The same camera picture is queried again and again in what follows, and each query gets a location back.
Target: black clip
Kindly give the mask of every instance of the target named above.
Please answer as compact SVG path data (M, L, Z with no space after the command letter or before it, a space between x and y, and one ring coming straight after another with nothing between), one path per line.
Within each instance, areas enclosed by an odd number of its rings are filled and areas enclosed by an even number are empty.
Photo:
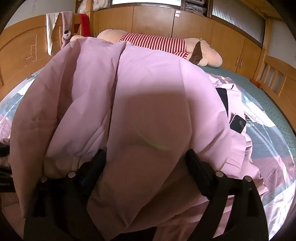
M27 212L25 241L103 241L86 210L89 198L106 164L99 150L91 162L64 178L43 177Z
M15 192L11 168L0 166L0 192Z
M254 240L268 241L268 227L264 208L251 177L242 180L215 172L190 149L185 156L189 173L202 195L210 202L188 241ZM234 195L229 220L222 235L213 239L229 195Z

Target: red striped fabric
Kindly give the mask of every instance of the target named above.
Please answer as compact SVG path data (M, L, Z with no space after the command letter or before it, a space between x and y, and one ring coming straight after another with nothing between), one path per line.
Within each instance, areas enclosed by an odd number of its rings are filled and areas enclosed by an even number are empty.
M162 50L187 58L186 44L184 39L173 39L159 36L145 35L145 34L134 34L125 33L121 36L119 41L128 41L135 46L150 48L154 50Z

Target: green mattress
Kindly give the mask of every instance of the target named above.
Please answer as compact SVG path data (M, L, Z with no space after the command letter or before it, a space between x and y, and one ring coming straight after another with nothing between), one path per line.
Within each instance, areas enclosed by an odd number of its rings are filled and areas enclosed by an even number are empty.
M283 137L285 138L294 160L296 159L296 137L285 117L279 111L277 106L270 100L264 91L253 85L249 79L238 75L230 70L222 67L212 68L209 66L201 67L206 73L230 77L240 87L244 88L251 96L253 96L263 107L268 117L278 127Z

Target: white wall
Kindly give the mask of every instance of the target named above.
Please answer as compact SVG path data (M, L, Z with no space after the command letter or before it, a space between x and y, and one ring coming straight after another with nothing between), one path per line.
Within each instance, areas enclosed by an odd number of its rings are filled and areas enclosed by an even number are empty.
M75 12L75 3L76 0L26 0L14 13L6 28L27 18L50 12Z
M272 22L272 34L268 55L296 68L296 40L284 22Z

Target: pink towel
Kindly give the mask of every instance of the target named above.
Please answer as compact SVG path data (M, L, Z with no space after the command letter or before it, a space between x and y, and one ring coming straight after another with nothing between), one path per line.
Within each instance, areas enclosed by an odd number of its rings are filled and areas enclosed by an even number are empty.
M66 44L70 43L71 38L71 28L72 28L72 12L61 12L63 19L63 37L62 37L62 48L66 46Z

